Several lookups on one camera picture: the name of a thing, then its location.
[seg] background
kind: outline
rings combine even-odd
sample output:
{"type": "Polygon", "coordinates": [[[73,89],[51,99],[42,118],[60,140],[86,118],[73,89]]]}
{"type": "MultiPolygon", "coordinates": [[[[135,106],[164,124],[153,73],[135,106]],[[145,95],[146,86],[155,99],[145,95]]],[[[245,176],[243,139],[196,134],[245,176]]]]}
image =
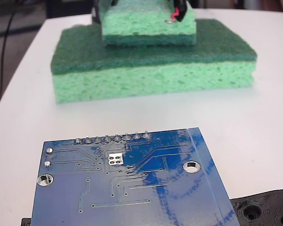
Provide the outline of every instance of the background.
{"type": "MultiPolygon", "coordinates": [[[[91,7],[92,0],[0,0],[0,93],[8,86],[46,18],[88,14],[91,7]],[[12,14],[14,17],[7,31],[12,14]],[[2,67],[4,38],[6,45],[2,67]]],[[[199,0],[199,8],[242,8],[283,12],[283,0],[199,0]]]]}

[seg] light green sponge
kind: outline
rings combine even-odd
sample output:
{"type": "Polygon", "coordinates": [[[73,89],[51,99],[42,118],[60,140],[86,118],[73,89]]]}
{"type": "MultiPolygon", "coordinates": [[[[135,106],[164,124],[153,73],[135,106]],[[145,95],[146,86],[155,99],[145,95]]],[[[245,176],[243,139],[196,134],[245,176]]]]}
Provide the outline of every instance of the light green sponge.
{"type": "Polygon", "coordinates": [[[63,31],[51,63],[56,101],[251,86],[256,52],[219,21],[197,27],[189,47],[105,47],[98,24],[63,31]]]}
{"type": "Polygon", "coordinates": [[[119,0],[110,7],[102,23],[106,45],[194,45],[196,13],[188,4],[182,22],[168,24],[174,13],[167,0],[119,0]]]}

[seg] black cable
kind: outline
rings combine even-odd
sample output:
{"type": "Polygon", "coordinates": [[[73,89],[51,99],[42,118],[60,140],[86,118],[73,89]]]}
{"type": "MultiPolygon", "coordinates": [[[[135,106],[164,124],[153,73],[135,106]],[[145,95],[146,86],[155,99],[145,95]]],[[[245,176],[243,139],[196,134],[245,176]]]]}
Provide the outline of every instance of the black cable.
{"type": "Polygon", "coordinates": [[[10,15],[8,26],[6,28],[4,38],[3,38],[3,46],[2,46],[2,52],[1,52],[1,64],[0,64],[0,99],[2,98],[2,95],[3,95],[3,71],[4,71],[4,53],[5,53],[6,40],[8,38],[8,33],[9,33],[11,22],[13,21],[13,18],[18,10],[18,7],[22,4],[23,1],[24,0],[19,0],[16,2],[16,7],[10,15]]]}

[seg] black plastic part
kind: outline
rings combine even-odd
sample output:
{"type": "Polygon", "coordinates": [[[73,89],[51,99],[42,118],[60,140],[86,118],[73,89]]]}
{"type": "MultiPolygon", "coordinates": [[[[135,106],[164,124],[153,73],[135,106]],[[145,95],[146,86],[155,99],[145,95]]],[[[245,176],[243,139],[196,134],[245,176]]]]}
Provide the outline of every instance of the black plastic part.
{"type": "Polygon", "coordinates": [[[21,226],[30,226],[32,222],[31,218],[23,218],[21,221],[21,226]]]}
{"type": "MultiPolygon", "coordinates": [[[[265,192],[231,203],[240,226],[283,226],[283,190],[265,192]]],[[[23,218],[21,226],[30,226],[31,218],[23,218]]]]}

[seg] floor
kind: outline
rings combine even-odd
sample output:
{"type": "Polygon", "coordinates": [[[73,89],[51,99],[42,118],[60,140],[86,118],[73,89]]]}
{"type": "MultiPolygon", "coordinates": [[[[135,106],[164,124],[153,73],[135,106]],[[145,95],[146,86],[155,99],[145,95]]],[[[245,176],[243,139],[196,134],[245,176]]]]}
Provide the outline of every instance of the floor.
{"type": "MultiPolygon", "coordinates": [[[[38,32],[38,28],[45,21],[45,4],[42,0],[37,4],[26,4],[20,8],[12,22],[11,30],[25,29],[30,31],[13,34],[10,32],[6,44],[3,74],[3,90],[7,87],[18,64],[38,32]]],[[[281,11],[277,0],[245,0],[248,9],[281,11]]],[[[208,0],[208,8],[231,8],[234,0],[208,0]]],[[[3,44],[3,34],[6,30],[10,14],[13,10],[12,4],[0,6],[0,58],[3,44]]]]}

